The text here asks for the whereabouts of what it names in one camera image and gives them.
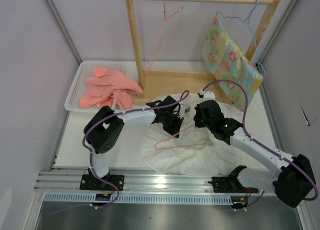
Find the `white skirt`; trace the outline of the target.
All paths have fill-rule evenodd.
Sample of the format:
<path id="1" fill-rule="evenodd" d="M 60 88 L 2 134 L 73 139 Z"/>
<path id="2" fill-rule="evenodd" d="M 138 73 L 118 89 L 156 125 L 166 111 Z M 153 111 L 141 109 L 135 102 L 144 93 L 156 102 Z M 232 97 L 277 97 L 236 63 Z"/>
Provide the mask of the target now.
<path id="1" fill-rule="evenodd" d="M 180 130 L 195 124 L 195 106 L 201 102 L 196 94 L 190 94 L 182 104 L 190 106 L 190 112 L 183 115 Z M 142 142 L 141 154 L 144 162 L 160 174 L 182 174 L 194 177 L 228 175 L 241 165 L 246 157 L 242 150 L 217 140 L 207 128 L 191 128 L 184 141 L 206 142 L 195 147 L 180 147 L 157 150 L 155 143 L 171 137 L 161 124 L 152 124 Z"/>

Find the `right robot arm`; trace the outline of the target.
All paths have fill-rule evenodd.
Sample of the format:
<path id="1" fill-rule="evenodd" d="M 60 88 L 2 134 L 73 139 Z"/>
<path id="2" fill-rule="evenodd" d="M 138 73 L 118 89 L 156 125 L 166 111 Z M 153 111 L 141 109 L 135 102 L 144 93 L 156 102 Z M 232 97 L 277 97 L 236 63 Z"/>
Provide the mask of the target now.
<path id="1" fill-rule="evenodd" d="M 246 129 L 244 122 L 225 117 L 215 100 L 196 105 L 194 122 L 197 128 L 208 129 L 215 139 L 244 151 L 264 166 L 263 169 L 252 169 L 240 165 L 234 169 L 228 179 L 232 191 L 255 188 L 275 193 L 291 208 L 319 197 L 312 166 L 306 156 L 293 156 L 259 141 Z"/>

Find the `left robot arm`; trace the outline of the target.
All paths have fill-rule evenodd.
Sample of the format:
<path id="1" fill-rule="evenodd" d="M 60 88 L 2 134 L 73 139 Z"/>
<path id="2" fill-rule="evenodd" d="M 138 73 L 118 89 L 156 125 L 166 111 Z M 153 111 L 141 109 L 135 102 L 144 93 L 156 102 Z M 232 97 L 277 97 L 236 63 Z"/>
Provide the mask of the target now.
<path id="1" fill-rule="evenodd" d="M 107 152 L 116 144 L 122 130 L 138 125 L 161 124 L 169 135 L 178 138 L 184 118 L 180 115 L 181 104 L 185 96 L 175 100 L 168 95 L 164 100 L 148 102 L 140 108 L 113 110 L 102 107 L 85 126 L 82 145 L 89 150 L 88 190 L 104 190 L 109 185 L 110 170 L 107 165 Z"/>

